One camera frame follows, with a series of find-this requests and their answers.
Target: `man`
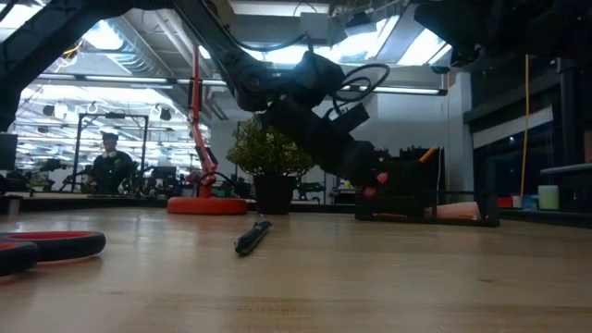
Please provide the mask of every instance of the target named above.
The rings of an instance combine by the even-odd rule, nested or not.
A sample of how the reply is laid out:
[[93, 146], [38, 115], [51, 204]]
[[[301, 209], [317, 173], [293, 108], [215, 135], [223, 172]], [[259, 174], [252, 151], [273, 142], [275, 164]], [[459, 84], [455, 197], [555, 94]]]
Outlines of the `man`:
[[134, 171], [131, 157], [116, 149], [117, 139], [116, 134], [103, 134], [105, 151], [92, 165], [92, 181], [96, 182], [100, 193], [117, 193], [119, 184]]

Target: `potted plant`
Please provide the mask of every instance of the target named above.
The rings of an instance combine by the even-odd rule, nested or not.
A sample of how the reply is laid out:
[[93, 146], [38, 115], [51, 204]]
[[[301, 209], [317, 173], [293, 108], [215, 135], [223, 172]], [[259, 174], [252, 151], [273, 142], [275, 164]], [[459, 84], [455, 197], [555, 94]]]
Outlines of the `potted plant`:
[[227, 160], [253, 175], [257, 211], [287, 214], [295, 175], [315, 166], [313, 158], [272, 126], [263, 130], [256, 117], [241, 122]]

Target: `black marker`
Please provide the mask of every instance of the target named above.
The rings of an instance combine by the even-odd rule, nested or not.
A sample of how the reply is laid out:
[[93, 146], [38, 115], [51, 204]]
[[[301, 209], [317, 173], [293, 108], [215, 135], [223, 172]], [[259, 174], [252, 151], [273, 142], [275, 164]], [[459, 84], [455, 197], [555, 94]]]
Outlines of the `black marker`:
[[241, 255], [249, 254], [273, 225], [271, 221], [267, 220], [255, 222], [251, 230], [247, 231], [234, 242], [234, 251]]

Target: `wooden table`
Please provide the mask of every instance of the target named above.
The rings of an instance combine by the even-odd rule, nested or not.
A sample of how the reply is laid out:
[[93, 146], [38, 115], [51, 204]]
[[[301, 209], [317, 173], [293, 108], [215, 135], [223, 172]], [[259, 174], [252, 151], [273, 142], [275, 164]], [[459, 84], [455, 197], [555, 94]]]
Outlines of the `wooden table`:
[[102, 230], [100, 257], [0, 284], [0, 332], [592, 332], [592, 232], [163, 209], [25, 214], [0, 230]]

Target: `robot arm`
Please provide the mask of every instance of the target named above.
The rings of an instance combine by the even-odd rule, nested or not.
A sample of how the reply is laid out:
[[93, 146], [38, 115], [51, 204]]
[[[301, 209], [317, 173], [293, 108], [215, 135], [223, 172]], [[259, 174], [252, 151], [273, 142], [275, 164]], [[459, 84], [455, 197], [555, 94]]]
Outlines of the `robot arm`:
[[[96, 22], [133, 8], [174, 9], [208, 49], [241, 109], [265, 111], [261, 116], [264, 124], [277, 127], [293, 139], [326, 172], [350, 179], [355, 185], [376, 186], [376, 176], [385, 170], [378, 164], [374, 146], [353, 139], [349, 130], [355, 124], [341, 126], [312, 111], [327, 95], [335, 95], [344, 84], [353, 82], [344, 82], [347, 76], [341, 67], [307, 52], [292, 72], [277, 73], [243, 51], [205, 1], [50, 1], [0, 43], [0, 131], [14, 121], [20, 92]], [[371, 90], [368, 87], [364, 94]], [[358, 117], [361, 122], [365, 110], [361, 105], [356, 107], [356, 113], [362, 114]]]

